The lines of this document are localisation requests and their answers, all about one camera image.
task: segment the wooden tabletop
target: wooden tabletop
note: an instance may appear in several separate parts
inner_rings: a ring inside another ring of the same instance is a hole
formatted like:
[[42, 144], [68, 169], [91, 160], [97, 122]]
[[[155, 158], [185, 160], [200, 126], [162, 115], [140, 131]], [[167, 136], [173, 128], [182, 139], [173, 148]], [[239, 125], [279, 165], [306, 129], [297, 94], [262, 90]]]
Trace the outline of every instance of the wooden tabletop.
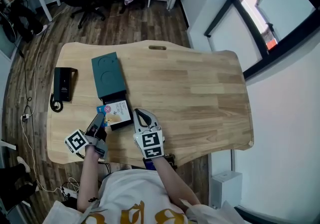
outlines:
[[[64, 102], [60, 113], [48, 108], [51, 161], [81, 161], [64, 139], [76, 129], [85, 130], [97, 114], [96, 106], [102, 103], [91, 59], [112, 52], [120, 60], [132, 109], [146, 109], [158, 118], [166, 138], [165, 153], [175, 155], [177, 166], [211, 152], [253, 146], [247, 89], [234, 52], [199, 53], [160, 41], [116, 46], [67, 43], [56, 66], [76, 68], [78, 76], [72, 102]], [[144, 166], [134, 144], [133, 125], [117, 131], [107, 127], [106, 131], [107, 162]]]

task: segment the window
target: window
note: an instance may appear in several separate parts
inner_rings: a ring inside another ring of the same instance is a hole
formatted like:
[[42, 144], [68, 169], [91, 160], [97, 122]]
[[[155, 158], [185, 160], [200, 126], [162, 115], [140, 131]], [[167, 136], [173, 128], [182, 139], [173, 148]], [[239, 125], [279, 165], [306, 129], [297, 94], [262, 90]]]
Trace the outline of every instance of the window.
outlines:
[[320, 27], [320, 0], [227, 0], [205, 35], [234, 6], [260, 53], [259, 61], [244, 70], [249, 79], [290, 54]]

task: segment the table handle cutout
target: table handle cutout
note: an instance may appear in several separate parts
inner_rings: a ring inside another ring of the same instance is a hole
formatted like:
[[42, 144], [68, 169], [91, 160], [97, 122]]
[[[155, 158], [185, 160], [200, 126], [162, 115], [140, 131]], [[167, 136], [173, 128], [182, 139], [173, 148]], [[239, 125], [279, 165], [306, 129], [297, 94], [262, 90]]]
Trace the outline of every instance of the table handle cutout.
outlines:
[[167, 50], [165, 46], [154, 46], [154, 45], [150, 45], [149, 49], [150, 50]]

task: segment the book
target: book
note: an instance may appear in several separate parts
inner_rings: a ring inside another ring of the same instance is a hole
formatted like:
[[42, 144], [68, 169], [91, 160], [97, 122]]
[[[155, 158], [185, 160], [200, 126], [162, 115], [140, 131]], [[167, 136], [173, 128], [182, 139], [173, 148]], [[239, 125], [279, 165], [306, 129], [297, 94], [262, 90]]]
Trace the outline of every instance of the book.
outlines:
[[131, 120], [127, 102], [125, 100], [98, 106], [96, 109], [97, 113], [104, 114], [104, 121], [101, 127], [107, 127]]

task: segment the gold print on shirt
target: gold print on shirt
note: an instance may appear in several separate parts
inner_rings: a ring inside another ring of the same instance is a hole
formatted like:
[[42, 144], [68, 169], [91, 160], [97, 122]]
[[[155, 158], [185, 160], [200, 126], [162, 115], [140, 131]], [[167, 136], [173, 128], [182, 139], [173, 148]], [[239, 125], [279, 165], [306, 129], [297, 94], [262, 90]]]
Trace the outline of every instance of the gold print on shirt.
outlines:
[[96, 220], [96, 224], [106, 224], [105, 223], [105, 217], [99, 213], [92, 213], [88, 217], [85, 218], [85, 220], [81, 224], [86, 224], [87, 219], [89, 217], [93, 217]]
[[159, 211], [154, 218], [157, 224], [164, 224], [169, 219], [174, 219], [174, 224], [184, 224], [184, 215], [182, 213], [177, 213], [171, 209], [164, 209], [162, 211]]
[[[145, 209], [145, 204], [143, 201], [140, 201], [140, 204], [135, 204], [134, 206], [132, 206], [129, 210], [122, 210], [121, 211], [121, 220], [120, 223], [121, 224], [135, 224], [137, 223], [139, 216], [141, 218], [140, 223], [144, 224], [144, 210]], [[134, 212], [132, 215], [132, 221], [130, 221], [130, 211]]]

